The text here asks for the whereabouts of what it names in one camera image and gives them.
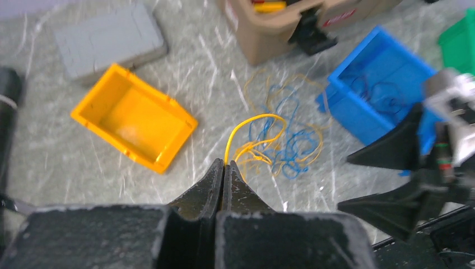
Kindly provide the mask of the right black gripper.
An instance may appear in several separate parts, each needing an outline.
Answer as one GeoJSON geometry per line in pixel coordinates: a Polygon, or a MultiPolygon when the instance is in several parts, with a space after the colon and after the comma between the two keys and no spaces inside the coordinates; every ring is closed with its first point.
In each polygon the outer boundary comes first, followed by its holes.
{"type": "MultiPolygon", "coordinates": [[[[474,206],[474,102],[428,100],[425,107],[440,118],[435,143],[420,180],[392,191],[339,202],[337,209],[368,222],[389,236],[410,241],[417,225],[439,215],[447,202],[474,206]]],[[[354,165],[414,171],[420,164],[418,129],[423,105],[375,142],[347,156],[354,165]]]]}

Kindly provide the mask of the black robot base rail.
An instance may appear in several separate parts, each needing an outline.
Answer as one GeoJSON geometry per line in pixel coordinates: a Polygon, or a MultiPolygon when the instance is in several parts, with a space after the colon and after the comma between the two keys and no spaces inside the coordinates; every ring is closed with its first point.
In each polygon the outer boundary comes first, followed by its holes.
{"type": "Polygon", "coordinates": [[[409,243],[373,245],[379,268],[474,268],[474,209],[466,206],[418,227],[409,243]]]}

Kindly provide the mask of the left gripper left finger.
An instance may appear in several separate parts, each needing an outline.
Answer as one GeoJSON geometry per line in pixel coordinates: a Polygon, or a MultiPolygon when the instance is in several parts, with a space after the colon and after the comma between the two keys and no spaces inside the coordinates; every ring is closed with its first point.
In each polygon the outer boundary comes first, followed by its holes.
{"type": "Polygon", "coordinates": [[[31,207],[2,268],[213,268],[225,166],[166,205],[31,207]]]}

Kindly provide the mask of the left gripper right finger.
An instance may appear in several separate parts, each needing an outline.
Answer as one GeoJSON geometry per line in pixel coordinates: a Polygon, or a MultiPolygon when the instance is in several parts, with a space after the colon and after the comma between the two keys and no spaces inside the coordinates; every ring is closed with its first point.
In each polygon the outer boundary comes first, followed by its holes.
{"type": "Polygon", "coordinates": [[[241,175],[225,166],[223,209],[216,215],[216,268],[377,268],[366,230],[337,212],[265,212],[232,209],[230,184],[241,175]]]}

